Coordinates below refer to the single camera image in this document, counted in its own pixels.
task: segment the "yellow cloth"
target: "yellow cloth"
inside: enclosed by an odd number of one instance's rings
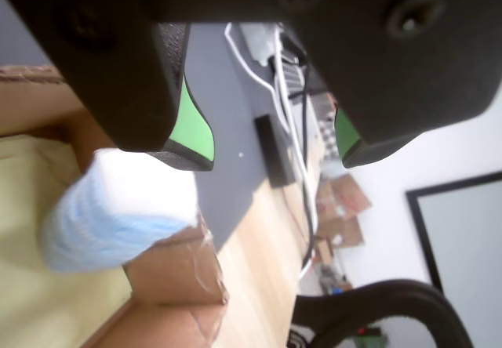
[[[122,268],[54,274],[37,230],[79,177],[67,144],[0,139],[0,342],[3,348],[81,346],[130,297]]]

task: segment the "white wall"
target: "white wall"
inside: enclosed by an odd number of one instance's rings
[[[502,96],[481,116],[422,134],[389,158],[351,170],[373,206],[359,216],[365,245],[339,257],[354,286],[429,281],[405,192],[502,169]]]

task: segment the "white cable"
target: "white cable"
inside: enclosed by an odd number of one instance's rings
[[[274,31],[274,48],[275,48],[274,58],[275,58],[275,69],[276,69],[275,71],[276,77],[274,80],[275,88],[272,87],[263,79],[261,79],[260,77],[258,77],[249,68],[248,64],[242,58],[241,53],[238,51],[233,38],[230,36],[231,28],[232,28],[232,23],[228,23],[227,26],[225,27],[224,35],[225,38],[227,39],[228,45],[230,46],[232,52],[235,55],[235,58],[237,58],[237,61],[241,64],[244,71],[251,77],[252,80],[262,85],[270,92],[279,122],[281,123],[281,126],[284,128],[284,131],[288,133],[293,140],[293,157],[298,165],[298,168],[300,169],[301,181],[302,184],[304,185],[306,191],[305,194],[307,196],[308,213],[310,214],[312,226],[315,232],[318,228],[318,216],[315,207],[315,196],[312,191],[312,187],[310,185],[310,181],[307,174],[307,168],[305,167],[304,164],[304,157],[301,152],[300,141],[298,139],[298,133],[296,132],[296,126],[293,119],[293,112],[291,110],[291,105],[289,102],[286,77],[284,75],[284,69],[282,68],[282,43],[280,36],[280,28],[277,26]],[[282,109],[281,105],[278,102],[278,96],[282,101],[282,106],[284,107],[284,110]],[[300,278],[302,278],[306,274],[306,272],[310,269],[311,264],[312,261],[310,259],[307,265],[302,269],[300,273]]]
[[[280,33],[280,28],[278,26],[275,28],[274,32],[274,47],[275,47],[275,54],[274,54],[275,72],[278,75],[278,86],[280,92],[279,95],[281,97],[282,106],[284,107],[284,111],[286,113],[286,120],[288,121],[289,128],[291,131],[291,138],[293,140],[294,158],[296,160],[298,168],[300,169],[301,178],[305,188],[305,194],[307,197],[307,204],[309,207],[308,213],[310,214],[312,227],[315,232],[318,228],[318,216],[315,207],[315,196],[314,193],[312,192],[312,187],[310,185],[310,180],[307,174],[307,168],[305,167],[304,164],[304,156],[302,155],[301,152],[300,141],[298,140],[298,133],[296,132],[296,127],[293,119],[293,112],[291,110],[291,105],[289,104],[288,88],[286,85],[284,69],[282,68],[281,33]],[[300,278],[302,278],[305,275],[305,273],[309,270],[310,266],[311,266],[311,260],[309,260],[308,264],[302,269],[300,273]]]
[[[274,108],[275,111],[277,112],[277,117],[279,119],[279,122],[281,123],[282,128],[287,134],[290,134],[290,127],[288,125],[288,122],[286,121],[286,117],[284,116],[284,112],[282,111],[282,107],[278,101],[278,95],[276,94],[274,88],[268,84],[265,80],[260,78],[258,75],[256,75],[248,66],[248,64],[244,61],[244,58],[242,58],[241,53],[238,51],[237,46],[235,45],[234,39],[230,36],[230,30],[232,29],[232,23],[228,23],[227,26],[225,27],[225,38],[227,39],[228,45],[230,45],[230,49],[232,49],[232,52],[235,55],[235,58],[237,58],[237,61],[241,64],[242,68],[244,71],[251,77],[252,80],[257,82],[258,84],[262,85],[264,88],[270,92],[271,97],[272,97],[272,102],[274,103]]]

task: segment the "black cable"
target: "black cable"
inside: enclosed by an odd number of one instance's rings
[[[308,76],[310,73],[310,64],[307,62],[307,66],[305,67],[305,72],[304,72],[304,92],[302,96],[302,110],[301,110],[301,120],[302,120],[302,137],[303,137],[303,156],[304,156],[304,164],[305,164],[305,169],[307,169],[307,163],[308,163],[308,138],[307,138],[307,91],[308,91]],[[306,187],[306,182],[308,182],[306,179],[304,180],[304,184],[302,187],[303,191],[303,197],[304,197],[304,209],[305,209],[305,215],[307,216],[307,225],[308,225],[308,247],[307,247],[307,252],[305,253],[304,256],[304,261],[302,262],[302,268],[305,268],[306,265],[308,265],[308,261],[312,257],[312,250],[314,250],[314,226],[312,225],[312,219],[311,219],[311,214],[310,214],[310,209],[308,206],[307,202],[307,187]]]

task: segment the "black frame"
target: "black frame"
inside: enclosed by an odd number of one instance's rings
[[[424,256],[425,256],[425,262],[427,263],[429,274],[431,275],[432,284],[440,292],[443,292],[441,278],[439,276],[438,267],[436,266],[434,254],[432,252],[431,242],[429,241],[429,237],[427,235],[427,228],[425,227],[424,217],[422,216],[422,212],[418,204],[418,198],[434,194],[445,193],[453,190],[464,189],[467,187],[479,186],[485,183],[493,183],[501,180],[502,180],[502,172],[496,172],[485,176],[462,179],[461,181],[443,183],[437,186],[425,187],[423,189],[411,190],[406,192],[406,199],[408,200],[413,221],[415,222],[415,227],[417,228],[418,237],[420,239],[420,243],[422,244],[422,250],[424,251]]]

